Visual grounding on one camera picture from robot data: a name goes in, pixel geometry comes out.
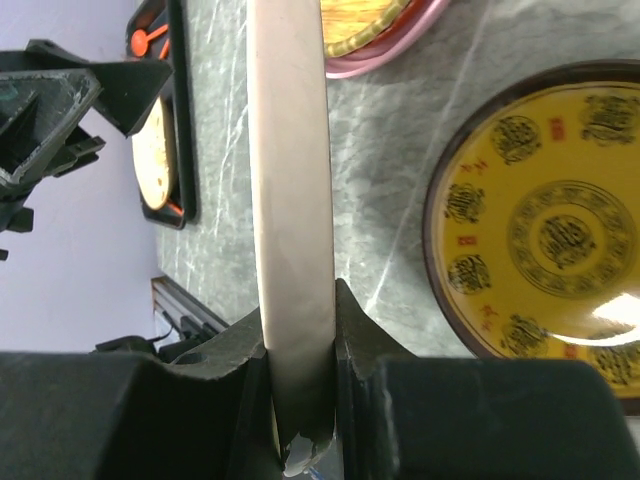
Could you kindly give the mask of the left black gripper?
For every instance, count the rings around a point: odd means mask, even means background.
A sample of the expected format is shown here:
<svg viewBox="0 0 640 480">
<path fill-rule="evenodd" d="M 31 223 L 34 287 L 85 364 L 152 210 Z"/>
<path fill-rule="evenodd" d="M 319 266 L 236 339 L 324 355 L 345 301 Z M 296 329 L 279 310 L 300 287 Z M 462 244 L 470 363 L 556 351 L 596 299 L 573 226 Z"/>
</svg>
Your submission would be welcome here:
<svg viewBox="0 0 640 480">
<path fill-rule="evenodd" d="M 67 70 L 1 74 L 2 232 L 33 230 L 34 210 L 24 204 L 43 179 L 98 160 L 105 141 L 79 126 L 97 98 L 94 108 L 130 137 L 173 73 L 157 59 L 89 61 L 49 40 L 30 40 L 26 52 L 41 69 Z"/>
</svg>

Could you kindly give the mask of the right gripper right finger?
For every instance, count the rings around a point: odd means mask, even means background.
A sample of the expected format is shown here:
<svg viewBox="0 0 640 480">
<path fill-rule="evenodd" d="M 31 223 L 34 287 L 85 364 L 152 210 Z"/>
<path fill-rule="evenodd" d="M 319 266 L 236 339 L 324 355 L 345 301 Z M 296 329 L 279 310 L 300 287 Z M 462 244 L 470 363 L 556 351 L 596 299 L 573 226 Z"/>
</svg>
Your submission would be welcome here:
<svg viewBox="0 0 640 480">
<path fill-rule="evenodd" d="M 581 361 L 422 358 L 336 283 L 348 479 L 626 479 L 619 401 Z"/>
</svg>

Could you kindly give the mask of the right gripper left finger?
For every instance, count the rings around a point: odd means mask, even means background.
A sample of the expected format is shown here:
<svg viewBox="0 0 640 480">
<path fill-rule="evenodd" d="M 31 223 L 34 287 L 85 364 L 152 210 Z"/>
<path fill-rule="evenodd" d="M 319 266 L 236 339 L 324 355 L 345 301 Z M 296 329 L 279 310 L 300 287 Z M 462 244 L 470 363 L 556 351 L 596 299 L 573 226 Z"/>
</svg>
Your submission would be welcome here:
<svg viewBox="0 0 640 480">
<path fill-rule="evenodd" d="M 259 315 L 171 364 L 134 353 L 3 353 L 1 475 L 278 478 Z"/>
</svg>

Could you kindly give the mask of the cream plate with twig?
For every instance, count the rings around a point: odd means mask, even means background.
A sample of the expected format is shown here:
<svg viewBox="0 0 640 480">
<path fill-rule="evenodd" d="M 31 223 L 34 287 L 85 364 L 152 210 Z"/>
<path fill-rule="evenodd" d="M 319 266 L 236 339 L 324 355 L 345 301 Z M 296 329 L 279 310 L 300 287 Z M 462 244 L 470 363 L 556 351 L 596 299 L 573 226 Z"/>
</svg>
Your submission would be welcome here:
<svg viewBox="0 0 640 480">
<path fill-rule="evenodd" d="M 321 8 L 246 7 L 247 93 L 258 296 L 283 472 L 334 431 L 336 335 L 330 135 Z"/>
</svg>

